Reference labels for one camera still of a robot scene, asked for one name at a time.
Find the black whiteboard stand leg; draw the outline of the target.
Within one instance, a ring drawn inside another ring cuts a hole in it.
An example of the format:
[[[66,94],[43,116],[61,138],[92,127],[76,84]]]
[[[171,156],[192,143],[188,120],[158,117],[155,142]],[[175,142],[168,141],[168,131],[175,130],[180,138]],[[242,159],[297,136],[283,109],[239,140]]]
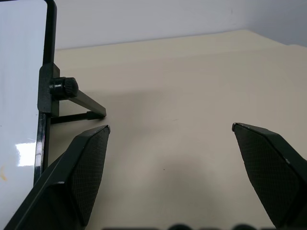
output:
[[[106,118],[106,109],[93,98],[79,91],[77,97],[59,102],[59,115],[51,117],[51,124],[104,118]]]

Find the white board with black frame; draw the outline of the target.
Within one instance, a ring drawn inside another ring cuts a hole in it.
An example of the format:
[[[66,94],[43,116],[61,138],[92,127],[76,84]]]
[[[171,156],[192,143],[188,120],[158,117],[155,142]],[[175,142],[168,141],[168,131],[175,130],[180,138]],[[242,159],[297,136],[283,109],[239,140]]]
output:
[[[40,69],[53,63],[54,0],[0,0],[0,190],[32,187],[47,165]]]

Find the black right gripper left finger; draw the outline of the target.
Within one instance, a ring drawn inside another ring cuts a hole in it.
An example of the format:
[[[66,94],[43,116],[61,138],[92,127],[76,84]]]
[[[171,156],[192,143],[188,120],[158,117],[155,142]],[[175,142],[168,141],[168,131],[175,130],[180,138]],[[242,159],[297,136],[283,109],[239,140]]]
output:
[[[4,230],[84,230],[101,184],[110,127],[77,135],[43,172]]]

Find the black stand clamp knob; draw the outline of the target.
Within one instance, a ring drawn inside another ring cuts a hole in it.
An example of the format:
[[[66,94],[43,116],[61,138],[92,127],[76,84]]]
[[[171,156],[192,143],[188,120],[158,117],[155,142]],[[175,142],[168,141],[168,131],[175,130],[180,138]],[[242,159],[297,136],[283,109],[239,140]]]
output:
[[[56,100],[67,100],[78,96],[79,86],[75,78],[54,78],[50,82],[49,92]]]

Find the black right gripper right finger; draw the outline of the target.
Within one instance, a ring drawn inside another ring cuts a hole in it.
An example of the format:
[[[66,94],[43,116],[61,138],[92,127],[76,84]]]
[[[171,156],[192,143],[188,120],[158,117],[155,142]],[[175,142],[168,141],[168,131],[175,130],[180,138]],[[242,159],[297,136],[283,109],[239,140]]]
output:
[[[307,160],[282,136],[234,123],[248,178],[273,225],[307,230]]]

